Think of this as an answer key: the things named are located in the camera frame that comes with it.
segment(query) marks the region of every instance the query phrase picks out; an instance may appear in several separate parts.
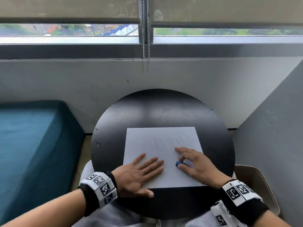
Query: person's left arm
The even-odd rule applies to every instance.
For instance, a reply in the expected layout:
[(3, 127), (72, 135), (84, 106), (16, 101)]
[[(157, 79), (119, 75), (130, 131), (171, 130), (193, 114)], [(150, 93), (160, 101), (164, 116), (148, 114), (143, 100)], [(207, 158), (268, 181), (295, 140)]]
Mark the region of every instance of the person's left arm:
[[(153, 192), (142, 189), (142, 185), (163, 171), (164, 161), (154, 157), (136, 166), (144, 157), (142, 154), (132, 163), (112, 171), (118, 196), (153, 198)], [(85, 215), (86, 208), (85, 195), (77, 189), (28, 211), (2, 227), (70, 227)]]

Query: tabletop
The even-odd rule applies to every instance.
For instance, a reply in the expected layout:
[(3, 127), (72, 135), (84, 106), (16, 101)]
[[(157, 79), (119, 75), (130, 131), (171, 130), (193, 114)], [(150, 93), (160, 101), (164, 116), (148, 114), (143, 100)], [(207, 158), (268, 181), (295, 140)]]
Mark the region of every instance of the tabletop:
[[(112, 171), (123, 165), (127, 128), (194, 126), (203, 153), (232, 177), (235, 150), (232, 138), (217, 114), (198, 99), (182, 92), (150, 89), (127, 95), (100, 117), (92, 135), (95, 171)], [(155, 219), (194, 218), (218, 200), (215, 189), (178, 187), (151, 189), (154, 198), (118, 198), (125, 208)]]

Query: floor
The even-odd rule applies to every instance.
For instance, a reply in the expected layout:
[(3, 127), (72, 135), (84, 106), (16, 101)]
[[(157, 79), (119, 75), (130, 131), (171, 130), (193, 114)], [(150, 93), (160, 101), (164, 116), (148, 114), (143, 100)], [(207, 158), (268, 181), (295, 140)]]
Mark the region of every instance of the floor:
[(79, 186), (80, 177), (81, 177), (82, 171), (85, 167), (85, 164), (88, 163), (89, 160), (91, 160), (91, 140), (92, 140), (91, 135), (85, 136), (81, 156), (80, 156), (79, 163), (77, 166), (77, 171), (76, 171), (75, 177), (74, 177), (74, 182), (71, 187), (72, 191), (76, 190), (77, 187)]

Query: eraser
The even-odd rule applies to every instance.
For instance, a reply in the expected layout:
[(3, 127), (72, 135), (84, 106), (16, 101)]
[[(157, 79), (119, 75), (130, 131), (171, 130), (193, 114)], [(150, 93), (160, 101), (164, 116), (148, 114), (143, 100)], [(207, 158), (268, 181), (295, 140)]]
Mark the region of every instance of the eraser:
[(183, 162), (177, 161), (177, 162), (176, 162), (176, 167), (178, 167), (178, 165), (179, 165), (179, 164), (184, 164), (184, 165), (187, 165), (186, 163), (183, 163)]

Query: person's left hand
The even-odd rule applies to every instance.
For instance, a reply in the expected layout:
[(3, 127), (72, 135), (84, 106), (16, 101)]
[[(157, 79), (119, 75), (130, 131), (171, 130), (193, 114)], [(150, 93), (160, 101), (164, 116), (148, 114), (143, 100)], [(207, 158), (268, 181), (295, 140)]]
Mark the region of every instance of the person's left hand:
[(158, 157), (153, 157), (136, 166), (145, 155), (145, 153), (141, 154), (132, 163), (120, 166), (112, 171), (117, 183), (119, 197), (154, 197), (154, 193), (149, 189), (142, 189), (142, 185), (164, 170), (164, 167), (162, 167), (164, 160), (158, 161)]

